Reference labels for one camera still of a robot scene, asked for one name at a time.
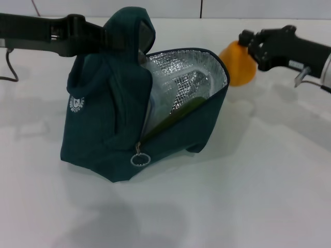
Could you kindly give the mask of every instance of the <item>fabric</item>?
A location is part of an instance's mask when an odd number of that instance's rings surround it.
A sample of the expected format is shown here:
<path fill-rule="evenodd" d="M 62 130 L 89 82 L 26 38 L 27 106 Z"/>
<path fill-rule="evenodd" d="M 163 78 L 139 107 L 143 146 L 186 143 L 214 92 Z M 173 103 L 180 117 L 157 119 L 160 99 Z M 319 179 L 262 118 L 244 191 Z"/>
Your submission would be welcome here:
<path fill-rule="evenodd" d="M 139 65 L 138 51 L 150 50 L 155 30 L 146 10 L 136 7 L 121 9 L 104 27 L 113 35 L 124 35 L 126 49 L 76 58 L 68 78 L 61 159 L 116 182 L 129 180 L 145 168 L 133 166 L 130 160 L 136 154 L 152 88 L 152 75 Z M 183 149 L 200 152 L 213 131 L 227 88 L 143 144 L 141 152 L 150 155 L 150 164 Z"/>

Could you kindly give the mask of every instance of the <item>orange funnel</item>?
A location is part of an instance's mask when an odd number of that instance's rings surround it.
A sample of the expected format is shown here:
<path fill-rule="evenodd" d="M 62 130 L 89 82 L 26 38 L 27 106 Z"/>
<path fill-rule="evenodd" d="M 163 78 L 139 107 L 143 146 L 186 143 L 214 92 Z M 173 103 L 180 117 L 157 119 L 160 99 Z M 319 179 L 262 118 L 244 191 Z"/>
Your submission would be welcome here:
<path fill-rule="evenodd" d="M 257 66 L 247 52 L 247 48 L 233 41 L 220 54 L 219 58 L 225 64 L 230 75 L 230 86 L 242 86 L 249 83 L 255 76 Z"/>

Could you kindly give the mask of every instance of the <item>dark green lunch bag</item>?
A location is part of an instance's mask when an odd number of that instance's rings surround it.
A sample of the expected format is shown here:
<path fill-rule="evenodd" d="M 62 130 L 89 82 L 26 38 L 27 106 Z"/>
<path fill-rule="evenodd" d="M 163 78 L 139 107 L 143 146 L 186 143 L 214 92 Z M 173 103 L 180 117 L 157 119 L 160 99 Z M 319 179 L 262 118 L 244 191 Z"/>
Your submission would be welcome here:
<path fill-rule="evenodd" d="M 116 182 L 183 149 L 200 152 L 230 82 L 222 61 L 195 48 L 144 57 L 154 43 L 155 30 L 142 8 L 121 9 L 104 27 L 124 36 L 126 48 L 77 56 L 68 79 L 61 159 Z M 145 60 L 159 71 L 147 70 L 141 65 Z M 158 73 L 176 83 L 177 93 L 168 118 L 144 133 Z"/>

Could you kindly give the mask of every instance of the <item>white logo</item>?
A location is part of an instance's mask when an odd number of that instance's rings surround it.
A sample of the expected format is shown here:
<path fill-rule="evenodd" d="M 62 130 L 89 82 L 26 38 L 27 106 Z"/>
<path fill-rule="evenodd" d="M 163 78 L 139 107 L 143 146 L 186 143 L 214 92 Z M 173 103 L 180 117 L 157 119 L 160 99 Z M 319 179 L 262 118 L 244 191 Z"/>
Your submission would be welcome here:
<path fill-rule="evenodd" d="M 84 102 L 85 102 L 84 97 L 81 99 L 76 99 L 74 97 L 71 97 L 70 98 L 71 111 L 73 111 L 74 113 L 77 113 L 84 106 Z"/>

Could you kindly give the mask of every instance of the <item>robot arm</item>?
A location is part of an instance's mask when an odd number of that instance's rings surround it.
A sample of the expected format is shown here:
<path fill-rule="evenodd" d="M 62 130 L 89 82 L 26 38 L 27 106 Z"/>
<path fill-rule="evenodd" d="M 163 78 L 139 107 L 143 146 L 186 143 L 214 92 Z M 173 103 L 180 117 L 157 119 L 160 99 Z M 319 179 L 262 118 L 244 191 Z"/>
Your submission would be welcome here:
<path fill-rule="evenodd" d="M 299 71 L 295 87 L 307 75 L 321 79 L 323 90 L 331 93 L 331 47 L 298 38 L 295 26 L 281 29 L 264 29 L 256 34 L 244 30 L 239 35 L 239 44 L 248 48 L 248 53 L 258 63 L 258 69 L 268 71 L 276 66 Z"/>
<path fill-rule="evenodd" d="M 100 49 L 123 50 L 124 37 L 109 34 L 88 23 L 82 15 L 46 19 L 0 14 L 0 47 L 50 51 L 62 57 L 98 53 Z"/>

